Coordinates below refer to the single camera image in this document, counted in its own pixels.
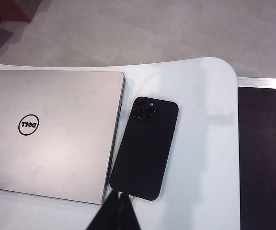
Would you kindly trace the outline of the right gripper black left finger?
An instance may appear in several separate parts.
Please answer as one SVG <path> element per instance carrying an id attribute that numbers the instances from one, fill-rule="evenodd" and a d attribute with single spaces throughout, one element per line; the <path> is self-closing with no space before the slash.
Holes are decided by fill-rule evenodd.
<path id="1" fill-rule="evenodd" d="M 87 230 L 116 230 L 118 225 L 117 208 L 118 192 L 112 191 L 87 227 Z"/>

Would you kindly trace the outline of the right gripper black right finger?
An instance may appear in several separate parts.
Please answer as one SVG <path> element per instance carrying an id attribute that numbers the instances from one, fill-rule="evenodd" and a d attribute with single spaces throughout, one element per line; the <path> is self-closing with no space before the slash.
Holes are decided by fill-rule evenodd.
<path id="1" fill-rule="evenodd" d="M 120 229 L 140 230 L 141 227 L 134 212 L 132 203 L 127 194 L 120 195 Z"/>

